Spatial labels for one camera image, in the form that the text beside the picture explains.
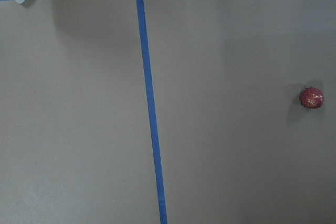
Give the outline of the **red strawberry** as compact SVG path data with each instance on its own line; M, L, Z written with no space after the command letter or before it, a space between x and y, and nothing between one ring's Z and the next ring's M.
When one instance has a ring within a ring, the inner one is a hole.
M324 104L323 91L315 88L305 88L299 95L299 100L302 106L308 109L318 109Z

